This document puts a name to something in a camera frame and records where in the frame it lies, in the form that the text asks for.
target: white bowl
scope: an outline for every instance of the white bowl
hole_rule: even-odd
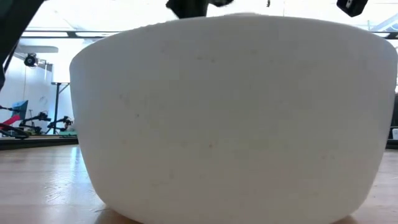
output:
[[[97,194],[146,224],[330,223],[366,198],[397,53],[370,32],[235,15],[123,32],[70,67]]]

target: blue object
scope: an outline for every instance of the blue object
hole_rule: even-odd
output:
[[[25,119],[26,111],[27,111],[27,103],[28,103],[28,100],[24,100],[24,101],[20,101],[20,102],[12,104],[12,109],[14,110],[12,112],[12,116],[19,115],[20,120]]]

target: ceiling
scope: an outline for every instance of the ceiling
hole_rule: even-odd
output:
[[[99,30],[121,31],[177,19],[165,7],[167,0],[51,0],[45,1],[27,30]],[[336,0],[234,0],[226,7],[210,5],[208,16],[237,12],[255,12],[335,21],[371,30],[396,16],[398,0],[369,0],[364,12],[350,18],[336,7]],[[61,52],[81,49],[91,41],[70,39],[22,39],[22,45],[56,46]]]

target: black metal frame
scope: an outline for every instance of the black metal frame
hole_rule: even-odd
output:
[[[59,83],[59,82],[52,82],[51,84],[56,85],[57,86],[57,92],[55,94],[55,111],[54,111],[54,121],[53,121],[53,125],[51,125],[51,123],[48,126],[48,130],[46,132],[49,133],[51,129],[53,129],[53,134],[57,133],[57,119],[58,119],[58,102],[59,102],[59,97],[61,92],[66,89],[69,86],[69,83]]]

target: wooden surface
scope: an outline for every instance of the wooden surface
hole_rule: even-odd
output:
[[[135,223],[106,208],[77,146],[0,151],[0,224]],[[398,223],[398,151],[384,154],[368,199],[335,224]]]

